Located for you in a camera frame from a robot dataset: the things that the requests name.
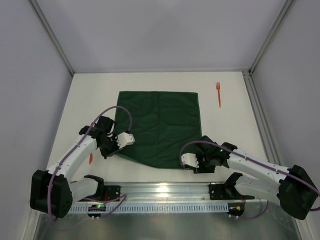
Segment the green cloth napkin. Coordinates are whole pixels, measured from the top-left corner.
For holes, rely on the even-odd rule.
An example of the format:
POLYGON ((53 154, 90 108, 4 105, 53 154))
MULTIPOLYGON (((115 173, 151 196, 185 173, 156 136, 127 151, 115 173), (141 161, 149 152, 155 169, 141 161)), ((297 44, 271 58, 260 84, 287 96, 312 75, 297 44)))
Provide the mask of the green cloth napkin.
POLYGON ((117 106, 114 132, 129 130, 135 138, 119 157, 157 169, 182 169, 181 148, 202 137, 198 93, 121 91, 117 106))

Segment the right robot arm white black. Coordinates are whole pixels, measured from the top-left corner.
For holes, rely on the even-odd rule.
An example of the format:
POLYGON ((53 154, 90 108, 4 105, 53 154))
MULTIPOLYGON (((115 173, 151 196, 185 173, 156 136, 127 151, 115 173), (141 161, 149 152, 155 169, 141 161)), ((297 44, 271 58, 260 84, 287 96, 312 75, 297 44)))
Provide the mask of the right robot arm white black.
POLYGON ((320 192, 306 170, 263 161, 229 142, 219 145, 208 136, 194 142, 198 151, 196 170, 214 171, 216 167, 233 170, 231 184, 240 195, 252 196, 279 205, 287 214, 304 220, 320 192))

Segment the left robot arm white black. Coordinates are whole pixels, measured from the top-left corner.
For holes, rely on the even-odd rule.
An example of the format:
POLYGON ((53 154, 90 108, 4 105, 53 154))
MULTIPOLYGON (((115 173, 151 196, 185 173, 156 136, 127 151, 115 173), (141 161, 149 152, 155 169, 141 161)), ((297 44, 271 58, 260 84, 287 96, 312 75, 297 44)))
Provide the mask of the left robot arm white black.
POLYGON ((64 157, 46 170, 37 170, 31 179, 30 208, 52 218, 63 218, 78 201, 106 200, 103 178, 90 174, 78 181, 72 178, 95 150, 106 159, 135 142, 128 130, 115 135, 112 132, 115 125, 109 117, 101 116, 96 124, 86 125, 79 131, 64 157))

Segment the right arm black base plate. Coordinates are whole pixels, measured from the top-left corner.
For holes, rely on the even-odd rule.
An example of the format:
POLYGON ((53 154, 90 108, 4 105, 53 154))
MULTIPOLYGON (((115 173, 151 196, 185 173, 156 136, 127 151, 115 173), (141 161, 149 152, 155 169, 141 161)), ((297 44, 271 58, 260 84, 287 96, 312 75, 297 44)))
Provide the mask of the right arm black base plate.
POLYGON ((234 186, 225 183, 209 184, 210 200, 253 200, 254 196, 240 194, 234 186))

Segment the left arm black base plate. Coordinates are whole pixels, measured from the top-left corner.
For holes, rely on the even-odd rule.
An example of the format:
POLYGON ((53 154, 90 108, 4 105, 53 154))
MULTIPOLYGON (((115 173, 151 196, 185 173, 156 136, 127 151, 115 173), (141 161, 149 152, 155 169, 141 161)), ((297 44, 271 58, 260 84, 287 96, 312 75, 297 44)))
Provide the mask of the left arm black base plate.
POLYGON ((102 201, 111 201, 115 200, 116 202, 120 201, 121 196, 121 186, 120 185, 105 185, 102 192, 102 201))

